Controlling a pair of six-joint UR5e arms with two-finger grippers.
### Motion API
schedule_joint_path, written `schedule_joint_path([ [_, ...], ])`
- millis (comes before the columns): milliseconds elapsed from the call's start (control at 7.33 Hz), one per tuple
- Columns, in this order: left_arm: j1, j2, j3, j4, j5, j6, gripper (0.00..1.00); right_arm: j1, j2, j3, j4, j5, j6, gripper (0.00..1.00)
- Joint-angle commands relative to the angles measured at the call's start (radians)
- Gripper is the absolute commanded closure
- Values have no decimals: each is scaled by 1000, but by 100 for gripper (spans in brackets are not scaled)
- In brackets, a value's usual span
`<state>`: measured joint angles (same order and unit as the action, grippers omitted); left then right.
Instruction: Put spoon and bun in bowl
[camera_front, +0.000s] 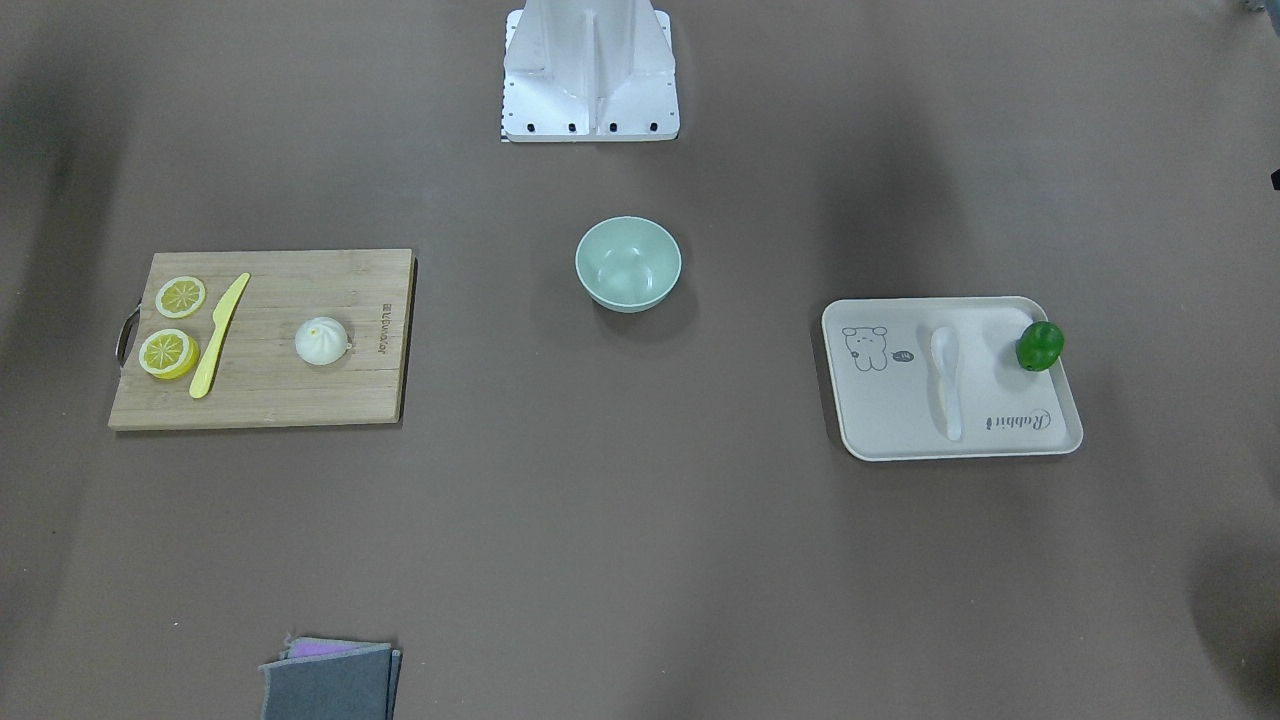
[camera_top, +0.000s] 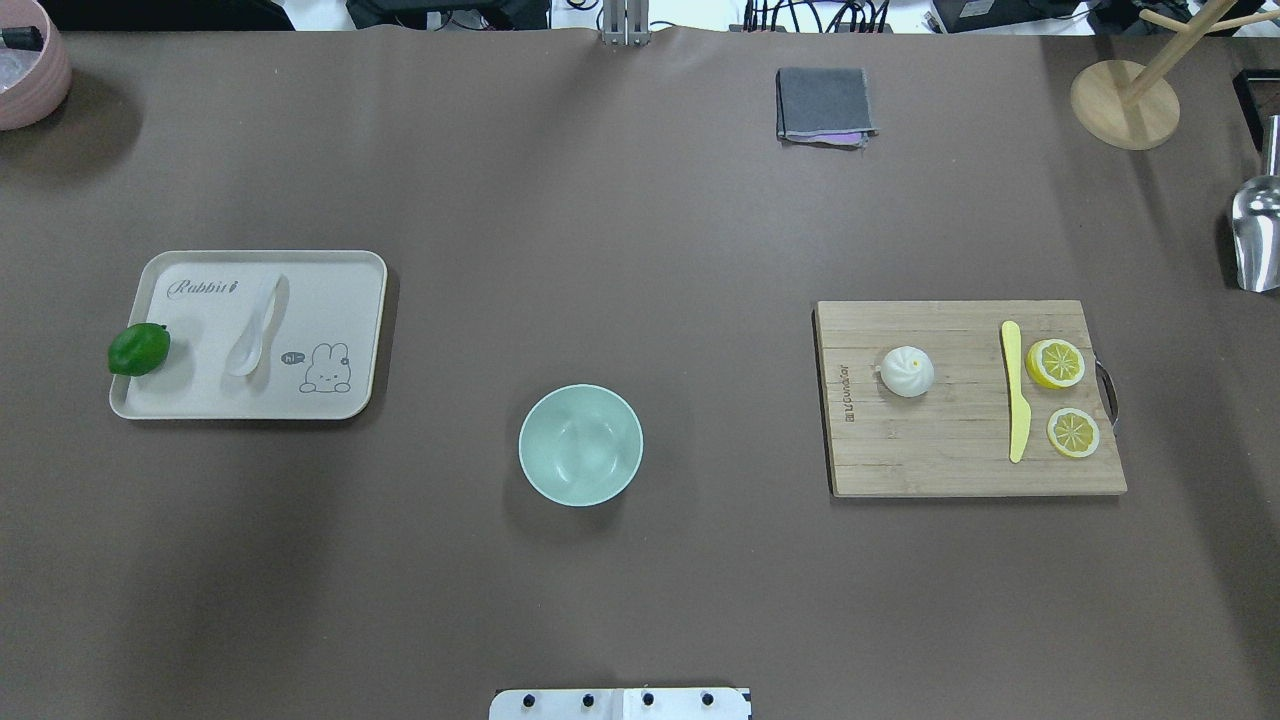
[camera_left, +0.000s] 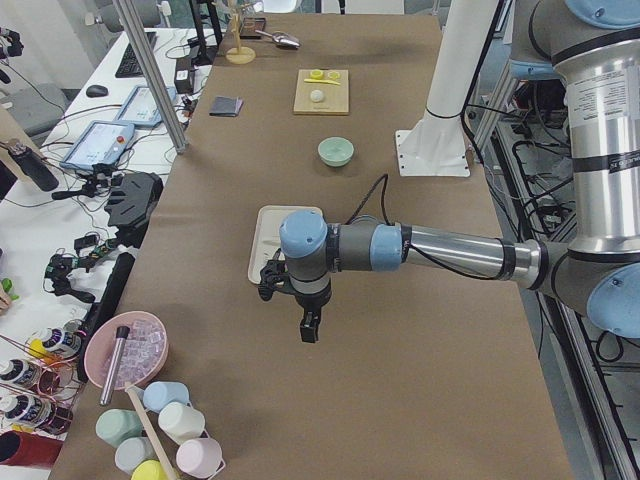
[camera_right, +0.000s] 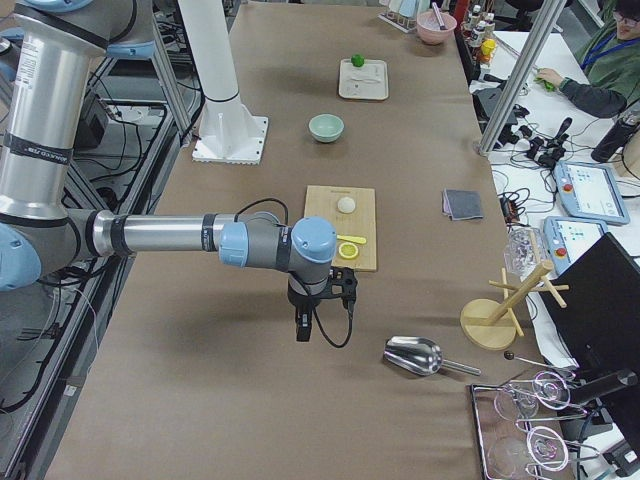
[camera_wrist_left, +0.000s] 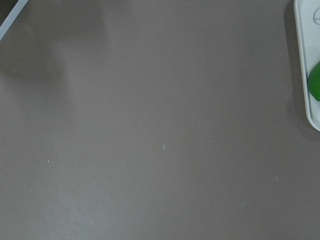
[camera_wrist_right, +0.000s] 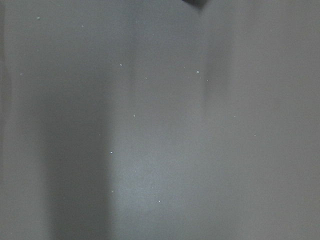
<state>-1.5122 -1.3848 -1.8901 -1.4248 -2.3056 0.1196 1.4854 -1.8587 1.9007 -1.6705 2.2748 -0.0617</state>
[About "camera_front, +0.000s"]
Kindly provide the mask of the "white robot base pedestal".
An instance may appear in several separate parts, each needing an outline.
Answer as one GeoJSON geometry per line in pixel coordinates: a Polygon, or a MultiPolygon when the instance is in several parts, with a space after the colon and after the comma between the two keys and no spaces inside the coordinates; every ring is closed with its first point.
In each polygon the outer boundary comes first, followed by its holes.
{"type": "Polygon", "coordinates": [[[527,1],[504,23],[500,137],[625,143],[678,137],[672,23],[649,1],[527,1]]]}

